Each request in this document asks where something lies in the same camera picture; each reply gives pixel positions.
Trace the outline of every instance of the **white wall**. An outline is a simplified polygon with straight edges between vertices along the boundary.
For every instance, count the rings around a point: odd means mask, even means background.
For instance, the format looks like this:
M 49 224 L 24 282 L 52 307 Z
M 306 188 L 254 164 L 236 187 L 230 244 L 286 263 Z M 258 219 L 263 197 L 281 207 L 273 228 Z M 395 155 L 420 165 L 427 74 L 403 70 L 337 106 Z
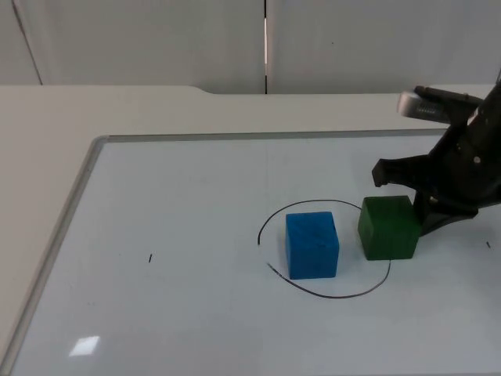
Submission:
M 0 85 L 38 84 L 10 0 L 0 0 Z
M 265 90 L 262 0 L 16 3 L 44 84 Z
M 274 93 L 494 83 L 500 0 L 268 0 Z

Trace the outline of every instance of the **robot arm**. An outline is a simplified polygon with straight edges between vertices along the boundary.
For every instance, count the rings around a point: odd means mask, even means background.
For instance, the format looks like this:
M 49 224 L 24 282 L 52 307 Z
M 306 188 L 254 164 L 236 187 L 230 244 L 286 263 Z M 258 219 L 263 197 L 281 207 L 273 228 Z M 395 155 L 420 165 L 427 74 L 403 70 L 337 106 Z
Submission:
M 429 154 L 381 159 L 373 169 L 376 186 L 416 190 L 422 235 L 501 202 L 501 84 L 484 100 L 417 86 L 401 95 L 398 112 L 450 124 Z

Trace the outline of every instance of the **green cube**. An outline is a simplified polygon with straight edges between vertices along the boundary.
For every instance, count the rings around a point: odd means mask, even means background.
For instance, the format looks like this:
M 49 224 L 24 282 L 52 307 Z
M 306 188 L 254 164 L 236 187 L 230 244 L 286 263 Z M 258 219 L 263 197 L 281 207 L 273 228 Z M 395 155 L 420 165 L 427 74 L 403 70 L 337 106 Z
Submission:
M 359 235 L 368 260 L 411 259 L 420 234 L 407 196 L 364 198 Z

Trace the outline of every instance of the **white table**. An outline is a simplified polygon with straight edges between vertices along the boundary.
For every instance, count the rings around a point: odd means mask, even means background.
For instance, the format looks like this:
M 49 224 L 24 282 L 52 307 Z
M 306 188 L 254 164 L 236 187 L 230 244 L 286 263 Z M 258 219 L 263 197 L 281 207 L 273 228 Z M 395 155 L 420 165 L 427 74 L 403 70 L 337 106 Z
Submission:
M 481 96 L 489 88 L 453 88 Z M 440 128 L 398 95 L 214 96 L 183 87 L 0 88 L 0 356 L 91 141 L 103 135 Z

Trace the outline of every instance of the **blue cube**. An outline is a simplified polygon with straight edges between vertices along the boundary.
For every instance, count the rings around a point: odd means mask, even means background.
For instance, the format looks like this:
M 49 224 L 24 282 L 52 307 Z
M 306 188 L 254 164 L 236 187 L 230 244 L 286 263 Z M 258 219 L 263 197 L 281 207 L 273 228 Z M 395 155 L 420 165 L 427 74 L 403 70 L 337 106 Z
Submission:
M 290 279 L 335 277 L 339 240 L 332 213 L 288 214 L 285 221 Z

